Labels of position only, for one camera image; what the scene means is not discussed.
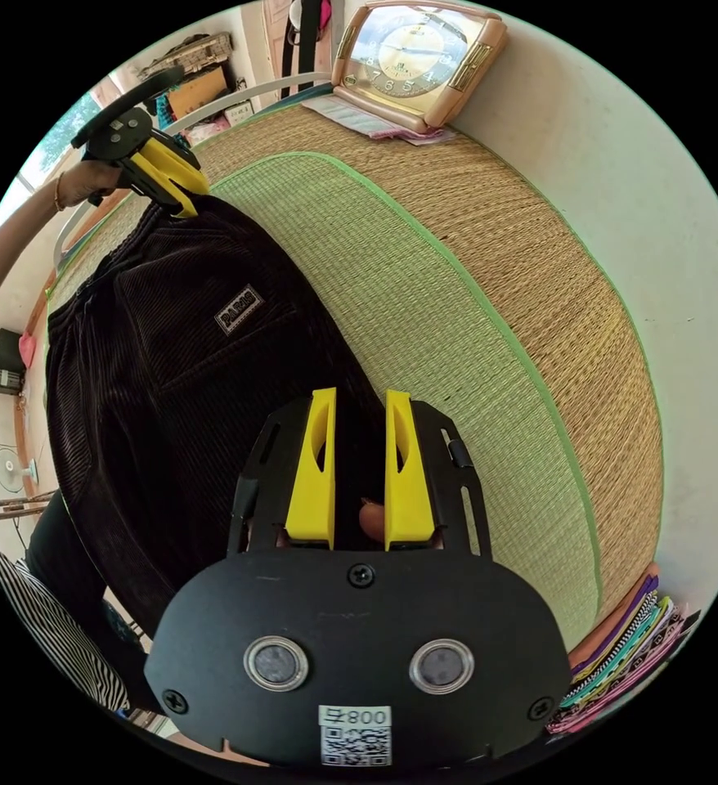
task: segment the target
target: clock face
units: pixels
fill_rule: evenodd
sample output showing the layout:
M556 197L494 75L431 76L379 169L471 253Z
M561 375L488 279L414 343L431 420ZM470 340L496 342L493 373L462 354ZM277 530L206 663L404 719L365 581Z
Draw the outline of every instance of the clock face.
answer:
M357 35L343 84L406 103L440 92L476 38L479 25L471 26L444 10L374 9Z

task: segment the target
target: window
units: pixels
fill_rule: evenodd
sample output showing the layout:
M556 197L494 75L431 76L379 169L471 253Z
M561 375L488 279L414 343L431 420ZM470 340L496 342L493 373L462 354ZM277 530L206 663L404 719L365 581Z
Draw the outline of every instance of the window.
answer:
M19 177L14 177L7 193L0 202L0 226L39 188L62 156L70 148L70 140L100 111L91 95L76 101L56 122L32 155L21 167Z
M0 226L29 198L29 190L16 177L0 202Z
M70 140L99 112L100 106L89 93L81 96L35 147L21 167L21 176L33 188L39 188L70 148Z

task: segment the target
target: hand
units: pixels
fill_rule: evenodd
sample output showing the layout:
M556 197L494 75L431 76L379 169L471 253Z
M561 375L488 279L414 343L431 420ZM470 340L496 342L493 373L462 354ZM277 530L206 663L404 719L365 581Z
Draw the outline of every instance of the hand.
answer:
M362 507L359 510L359 525L371 540L384 542L384 506L378 505L369 499L362 499ZM432 547L436 550L443 550L443 536L441 532L435 532L433 535Z
M63 208L75 207L93 194L112 194L121 172L121 169L102 161L81 161L61 176L59 204Z

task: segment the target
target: wooden door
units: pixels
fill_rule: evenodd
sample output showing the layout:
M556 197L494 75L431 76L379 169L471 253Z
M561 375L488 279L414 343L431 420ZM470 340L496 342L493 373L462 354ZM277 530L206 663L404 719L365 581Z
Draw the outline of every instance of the wooden door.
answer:
M290 5L290 0L263 0L263 28L267 37L267 49L275 79L279 79L282 76L285 26L288 23ZM331 22L326 26L321 40L316 44L316 71L322 71L327 74L331 73L332 70L330 26ZM294 49L294 62L291 73L298 73L298 48ZM295 92L296 87L292 87L291 94L293 95Z

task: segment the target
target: corduroy fabric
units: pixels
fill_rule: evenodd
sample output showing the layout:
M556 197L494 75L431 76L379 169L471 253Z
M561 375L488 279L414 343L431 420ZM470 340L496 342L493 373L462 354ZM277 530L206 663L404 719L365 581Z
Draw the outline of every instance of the corduroy fabric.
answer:
M236 479L267 416L338 389L338 547L369 547L384 408L329 313L255 222L211 196L148 208L49 318L47 418L62 495L97 569L153 636L176 591L225 553ZM246 287L263 300L226 334Z

